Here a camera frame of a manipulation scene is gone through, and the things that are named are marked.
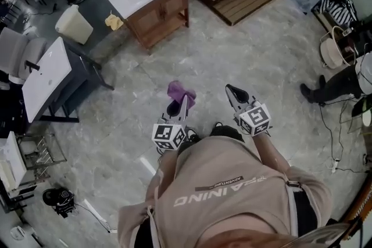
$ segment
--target black device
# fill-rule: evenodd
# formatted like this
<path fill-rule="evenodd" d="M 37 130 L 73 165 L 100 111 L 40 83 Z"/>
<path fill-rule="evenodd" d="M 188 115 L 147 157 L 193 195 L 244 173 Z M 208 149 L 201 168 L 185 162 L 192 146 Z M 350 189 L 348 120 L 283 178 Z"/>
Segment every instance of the black device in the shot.
<path fill-rule="evenodd" d="M 42 193 L 42 200 L 63 218 L 66 218 L 69 212 L 75 210 L 74 194 L 66 188 L 47 189 Z"/>

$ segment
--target metal rack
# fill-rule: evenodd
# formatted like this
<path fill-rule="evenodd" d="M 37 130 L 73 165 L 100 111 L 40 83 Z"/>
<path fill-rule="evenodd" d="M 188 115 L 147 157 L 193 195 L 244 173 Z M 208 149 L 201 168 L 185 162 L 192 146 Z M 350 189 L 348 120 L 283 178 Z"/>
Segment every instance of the metal rack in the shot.
<path fill-rule="evenodd" d="M 32 142 L 35 144 L 35 150 L 33 152 L 25 152 L 22 144 Z M 46 173 L 48 167 L 67 161 L 54 134 L 25 134 L 17 137 L 17 143 L 26 169 L 34 172 L 34 181 L 28 182 L 28 186 L 30 186 L 30 183 L 36 184 L 49 178 Z"/>

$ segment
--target wooden cabinet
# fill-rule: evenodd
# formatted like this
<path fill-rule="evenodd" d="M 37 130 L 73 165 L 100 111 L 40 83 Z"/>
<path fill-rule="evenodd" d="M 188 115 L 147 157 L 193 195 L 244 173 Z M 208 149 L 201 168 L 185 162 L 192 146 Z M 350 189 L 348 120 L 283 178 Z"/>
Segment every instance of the wooden cabinet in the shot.
<path fill-rule="evenodd" d="M 188 0 L 154 0 L 131 15 L 127 25 L 149 49 L 180 26 L 189 26 Z"/>

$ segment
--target striped cloth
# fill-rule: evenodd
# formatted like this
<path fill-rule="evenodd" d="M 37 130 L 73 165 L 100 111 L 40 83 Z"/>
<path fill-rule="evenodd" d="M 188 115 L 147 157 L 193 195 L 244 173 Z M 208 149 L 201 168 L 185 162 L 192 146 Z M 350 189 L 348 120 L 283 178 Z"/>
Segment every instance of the striped cloth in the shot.
<path fill-rule="evenodd" d="M 339 25 L 357 21 L 353 0 L 321 0 L 319 12 L 328 12 Z"/>

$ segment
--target purple cloth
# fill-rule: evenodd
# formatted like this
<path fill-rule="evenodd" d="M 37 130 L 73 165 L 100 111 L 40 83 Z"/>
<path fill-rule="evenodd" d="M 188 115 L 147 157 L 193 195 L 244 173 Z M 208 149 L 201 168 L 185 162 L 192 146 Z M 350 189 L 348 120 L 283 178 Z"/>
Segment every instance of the purple cloth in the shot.
<path fill-rule="evenodd" d="M 173 98 L 179 104 L 182 103 L 182 98 L 187 95 L 187 109 L 190 109 L 195 104 L 196 93 L 194 90 L 185 90 L 182 83 L 179 81 L 173 81 L 168 86 L 168 96 Z"/>

